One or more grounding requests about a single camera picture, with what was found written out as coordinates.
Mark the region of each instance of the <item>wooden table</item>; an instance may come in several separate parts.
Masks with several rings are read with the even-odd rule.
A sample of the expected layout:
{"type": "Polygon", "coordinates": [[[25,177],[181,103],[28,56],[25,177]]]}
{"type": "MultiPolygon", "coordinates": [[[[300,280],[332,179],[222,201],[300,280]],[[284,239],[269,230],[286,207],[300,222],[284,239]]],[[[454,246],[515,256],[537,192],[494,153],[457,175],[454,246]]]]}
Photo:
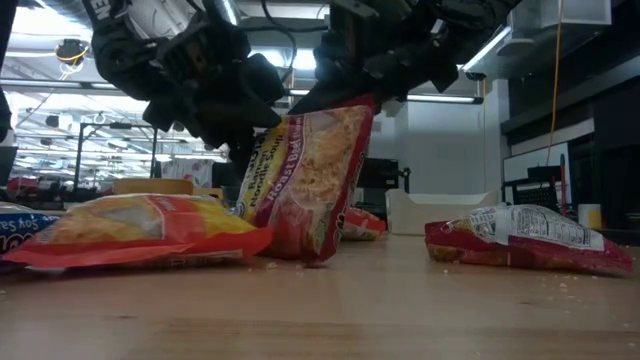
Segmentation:
{"type": "Polygon", "coordinates": [[[0,280],[0,359],[640,359],[637,274],[438,264],[406,237],[329,264],[0,280]]]}

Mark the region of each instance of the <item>robotic hand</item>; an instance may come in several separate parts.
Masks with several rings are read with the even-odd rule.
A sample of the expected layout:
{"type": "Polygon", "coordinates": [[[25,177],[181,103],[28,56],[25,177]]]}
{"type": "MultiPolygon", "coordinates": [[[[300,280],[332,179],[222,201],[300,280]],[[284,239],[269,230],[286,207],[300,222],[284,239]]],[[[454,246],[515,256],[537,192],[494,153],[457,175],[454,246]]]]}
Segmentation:
{"type": "MultiPolygon", "coordinates": [[[[143,119],[167,131],[174,121],[194,137],[227,143],[240,166],[253,148],[253,128],[276,126],[273,103],[286,94],[278,70],[262,55],[249,57],[246,34],[289,29],[243,28],[203,0],[188,27],[173,39],[140,39],[127,16],[131,0],[83,0],[94,28],[100,75],[132,98],[149,101],[143,119]]],[[[290,113],[333,107],[363,94],[378,105],[405,100],[432,81],[444,91],[521,0],[334,0],[330,26],[314,50],[315,87],[290,113]]]]}

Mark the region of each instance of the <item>computer monitor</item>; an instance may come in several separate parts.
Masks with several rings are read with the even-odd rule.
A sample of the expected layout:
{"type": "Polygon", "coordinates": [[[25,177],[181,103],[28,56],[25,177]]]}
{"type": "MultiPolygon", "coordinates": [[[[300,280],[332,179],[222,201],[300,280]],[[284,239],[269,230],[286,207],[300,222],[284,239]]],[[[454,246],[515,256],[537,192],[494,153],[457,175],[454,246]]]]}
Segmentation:
{"type": "Polygon", "coordinates": [[[0,186],[7,186],[17,154],[18,148],[15,146],[0,147],[0,186]]]}

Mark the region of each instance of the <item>ramen noodle package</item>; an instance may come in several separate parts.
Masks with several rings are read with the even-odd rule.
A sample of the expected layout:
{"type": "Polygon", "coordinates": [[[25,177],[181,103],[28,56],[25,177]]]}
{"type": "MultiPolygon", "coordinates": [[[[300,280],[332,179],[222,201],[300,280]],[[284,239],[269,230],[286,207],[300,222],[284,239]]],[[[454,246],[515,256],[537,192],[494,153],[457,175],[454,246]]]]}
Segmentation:
{"type": "Polygon", "coordinates": [[[614,243],[540,206],[480,208],[425,227],[429,255],[438,261],[537,269],[632,271],[614,243]]]}
{"type": "Polygon", "coordinates": [[[270,228],[256,229],[215,200],[107,196],[72,208],[5,260],[36,268],[194,266],[248,257],[270,242],[270,228]]]}
{"type": "Polygon", "coordinates": [[[383,220],[370,212],[350,207],[344,216],[342,237],[345,240],[377,240],[386,227],[383,220]]]}
{"type": "Polygon", "coordinates": [[[237,210],[274,229],[263,255],[322,262],[336,252],[373,122],[365,105],[289,115],[256,142],[237,210]]]}
{"type": "Polygon", "coordinates": [[[4,254],[17,249],[34,234],[58,220],[57,216],[41,214],[24,206],[0,202],[0,273],[14,268],[3,262],[4,254]]]}

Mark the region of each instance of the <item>cable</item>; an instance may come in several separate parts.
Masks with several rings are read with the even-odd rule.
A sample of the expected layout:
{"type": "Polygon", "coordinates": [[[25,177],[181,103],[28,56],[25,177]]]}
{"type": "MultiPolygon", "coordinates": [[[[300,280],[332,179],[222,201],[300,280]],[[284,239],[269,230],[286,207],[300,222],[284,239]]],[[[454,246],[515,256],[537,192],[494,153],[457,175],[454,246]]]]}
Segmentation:
{"type": "Polygon", "coordinates": [[[259,26],[259,27],[250,27],[250,28],[240,28],[240,29],[243,30],[244,32],[276,31],[289,38],[289,41],[291,41],[291,61],[289,62],[289,67],[287,68],[287,71],[285,71],[285,73],[280,78],[280,81],[282,81],[283,83],[287,81],[289,76],[293,74],[293,63],[296,60],[296,56],[298,56],[298,45],[296,44],[296,38],[295,36],[293,36],[291,31],[281,28],[279,26],[259,26]]]}
{"type": "Polygon", "coordinates": [[[547,165],[551,160],[551,147],[553,146],[553,133],[556,131],[556,118],[558,113],[558,79],[560,75],[560,51],[562,45],[562,18],[564,17],[564,2],[560,0],[560,14],[558,15],[558,29],[556,34],[556,63],[553,79],[553,106],[551,108],[551,131],[549,132],[549,148],[547,149],[547,165]]]}
{"type": "Polygon", "coordinates": [[[284,26],[282,24],[280,24],[279,22],[277,22],[272,16],[271,13],[269,13],[269,9],[267,9],[267,0],[260,0],[260,4],[262,5],[262,11],[264,12],[264,16],[267,18],[267,20],[269,20],[270,23],[272,23],[274,26],[280,27],[284,30],[290,31],[292,33],[306,33],[306,32],[316,32],[316,31],[327,31],[329,30],[328,26],[316,26],[316,27],[311,27],[311,28],[300,28],[300,29],[295,29],[295,28],[290,28],[288,26],[284,26]]]}
{"type": "Polygon", "coordinates": [[[56,47],[56,49],[54,50],[58,60],[60,60],[60,61],[73,61],[74,65],[75,65],[75,61],[77,61],[78,59],[83,57],[87,53],[87,51],[89,51],[89,47],[88,46],[85,47],[84,50],[80,54],[78,54],[76,56],[72,56],[72,57],[69,57],[69,58],[63,58],[63,57],[58,56],[58,47],[56,47]]]}
{"type": "MultiPolygon", "coordinates": [[[[78,61],[78,58],[76,58],[75,60],[73,60],[73,65],[71,66],[75,66],[76,62],[78,61]]],[[[58,80],[64,81],[67,79],[67,77],[69,77],[69,75],[71,75],[72,73],[70,72],[63,72],[62,75],[60,76],[60,78],[58,80]]],[[[41,102],[40,104],[38,104],[38,106],[36,106],[35,109],[31,110],[31,112],[29,113],[29,115],[25,116],[24,119],[20,120],[15,128],[17,129],[18,126],[22,125],[25,121],[29,120],[29,118],[31,117],[31,115],[35,114],[38,110],[40,110],[40,108],[42,107],[42,105],[44,105],[44,103],[47,102],[47,100],[49,100],[49,98],[51,97],[51,95],[53,95],[53,93],[55,93],[55,89],[53,91],[51,91],[49,93],[49,95],[47,95],[41,102]]]]}

